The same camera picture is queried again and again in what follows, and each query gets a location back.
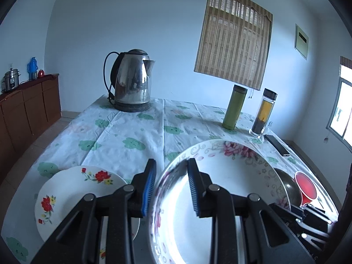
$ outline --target cabinet door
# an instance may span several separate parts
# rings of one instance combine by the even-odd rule
[[[15,151],[22,155],[33,141],[24,103],[17,105],[10,112],[4,112],[4,119]]]
[[[16,160],[15,149],[0,109],[0,182],[6,177]]]
[[[37,139],[47,128],[48,120],[46,119],[43,94],[37,95],[25,101],[26,112],[28,116],[29,126]]]
[[[49,124],[55,123],[61,118],[61,106],[59,96],[59,86],[56,85],[43,92],[46,117]]]

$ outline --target baseboard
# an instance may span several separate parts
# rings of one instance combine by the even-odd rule
[[[61,117],[66,117],[66,118],[74,119],[74,118],[76,118],[78,115],[80,115],[80,112],[61,111]]]
[[[341,202],[337,197],[335,191],[332,189],[332,186],[328,182],[328,180],[324,177],[323,173],[318,169],[318,167],[313,163],[313,161],[306,155],[305,152],[294,142],[284,140],[284,142],[297,154],[298,157],[307,165],[307,167],[312,171],[312,173],[316,176],[316,178],[321,182],[332,201],[334,202],[338,211],[341,210]]]

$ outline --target green flower pattern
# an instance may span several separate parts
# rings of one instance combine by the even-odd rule
[[[122,142],[125,144],[125,147],[128,149],[137,149],[140,151],[145,149],[145,145],[141,141],[138,141],[134,138],[126,138]]]
[[[273,157],[267,157],[269,162],[274,163],[275,165],[279,162],[277,159],[273,158]]]
[[[287,158],[292,164],[297,163],[296,160],[292,157]]]
[[[179,135],[180,133],[183,133],[183,130],[181,130],[180,128],[172,127],[172,126],[164,126],[164,130],[169,134],[175,134],[175,135]]]
[[[113,108],[112,105],[100,105],[99,107],[102,108],[102,109]]]
[[[171,162],[173,161],[178,155],[180,154],[180,152],[172,152],[166,155],[167,159]]]
[[[85,141],[85,140],[83,140],[83,141],[80,141],[78,146],[83,151],[89,151],[89,150],[94,151],[94,150],[100,148],[101,144],[97,143],[96,141],[90,141],[90,140]]]
[[[261,141],[261,139],[256,139],[256,138],[252,138],[251,139],[251,142],[252,143],[255,143],[255,144],[262,144],[263,142]]]
[[[189,120],[192,119],[192,117],[186,116],[186,115],[175,115],[176,118],[182,119],[182,120]]]
[[[214,136],[214,135],[209,135],[209,139],[215,140],[215,139],[221,139],[219,136]]]
[[[44,162],[39,163],[37,170],[41,176],[47,178],[51,178],[53,175],[60,171],[57,165],[55,165],[54,163]]]
[[[106,128],[106,127],[109,126],[110,122],[108,120],[98,119],[98,120],[95,121],[95,124],[99,128]]]
[[[6,237],[6,242],[8,248],[18,260],[27,262],[28,250],[16,238]]]
[[[148,114],[143,114],[143,113],[139,113],[138,118],[140,119],[145,119],[145,120],[154,120],[154,117]]]
[[[224,132],[230,134],[230,135],[235,135],[237,134],[237,131],[236,130],[229,130],[229,129],[226,129],[226,128],[222,128]]]

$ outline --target green thermos bottle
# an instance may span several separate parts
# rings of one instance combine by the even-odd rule
[[[233,92],[230,102],[227,107],[222,126],[226,129],[233,130],[236,126],[238,117],[240,116],[244,98],[246,97],[247,89],[238,85],[233,86]]]

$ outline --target kettle lid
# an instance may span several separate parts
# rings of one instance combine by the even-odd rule
[[[131,49],[130,51],[126,52],[126,54],[141,54],[141,55],[148,55],[147,52],[143,51],[142,49]]]

